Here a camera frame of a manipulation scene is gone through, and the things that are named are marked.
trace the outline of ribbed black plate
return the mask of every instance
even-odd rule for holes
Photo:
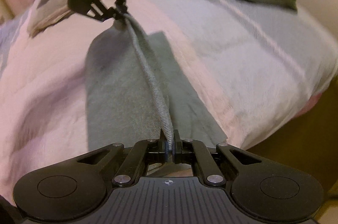
[[[23,224],[37,223],[25,220]],[[259,224],[231,203],[221,189],[197,177],[142,177],[137,185],[116,189],[107,202],[74,224]],[[307,220],[302,224],[315,224]]]

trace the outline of pink stripe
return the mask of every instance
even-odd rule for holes
[[[264,30],[261,28],[261,26],[250,19],[247,15],[245,15],[243,12],[240,11],[237,7],[234,5],[228,3],[226,0],[218,0],[222,5],[228,7],[232,11],[234,11],[238,16],[246,20],[248,23],[250,23],[256,30],[257,32],[261,35],[262,38],[265,39],[265,41],[273,48],[274,52],[282,58],[285,62],[287,62],[293,69],[296,71],[296,73],[300,76],[300,78],[303,81],[303,86],[306,89],[306,92],[308,94],[308,97],[310,98],[312,91],[311,89],[307,86],[307,81],[306,81],[306,76],[305,76],[305,71],[298,65],[298,63],[290,56],[288,55],[283,49],[278,45],[278,43],[272,39],[268,34],[264,32]]]

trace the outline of round pad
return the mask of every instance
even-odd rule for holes
[[[231,186],[237,205],[257,219],[289,223],[315,213],[323,199],[320,183],[312,176],[286,166],[252,164]]]
[[[290,178],[273,176],[261,182],[261,191],[272,198],[288,199],[298,194],[299,186]]]
[[[68,0],[68,7],[79,14],[87,15],[91,10],[92,0]]]
[[[68,196],[77,188],[77,182],[68,176],[47,177],[38,184],[38,191],[45,197],[61,198]]]
[[[13,190],[17,207],[43,222],[77,219],[97,208],[105,195],[105,183],[99,173],[81,163],[28,173]]]

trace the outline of bedspread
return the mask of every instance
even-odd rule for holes
[[[111,31],[113,21],[73,14],[30,38],[27,26],[38,4],[0,28],[0,194],[11,201],[12,188],[25,173],[124,137],[111,133],[111,116],[94,115],[97,106],[92,106],[104,103],[109,92],[93,101],[86,81],[92,41]],[[127,4],[150,36],[152,50],[162,51],[158,61],[168,63],[163,57],[171,53],[170,63],[177,65],[168,84],[169,93],[179,94],[172,107],[176,126],[208,145],[227,141],[246,149],[259,143],[322,93],[337,73],[336,41],[301,7],[295,14],[236,0]],[[100,75],[100,67],[105,68],[98,65],[94,74]],[[170,77],[170,69],[163,72]],[[97,86],[112,86],[101,75]],[[186,113],[194,121],[187,126]],[[201,133],[190,126],[197,121]],[[137,129],[130,144],[144,137]]]

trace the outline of gray towel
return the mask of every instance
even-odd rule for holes
[[[161,129],[171,143],[172,127],[165,129],[171,126],[171,120],[182,139],[201,140],[209,147],[224,142],[226,135],[181,71],[165,35],[147,37],[133,18],[128,21],[137,38],[131,36],[131,25],[128,31],[121,22],[115,22],[88,51],[89,150],[114,142],[130,147],[140,140],[158,138]],[[145,57],[146,65],[141,64],[140,55]],[[148,67],[153,79],[147,78]],[[163,101],[156,101],[156,92]]]

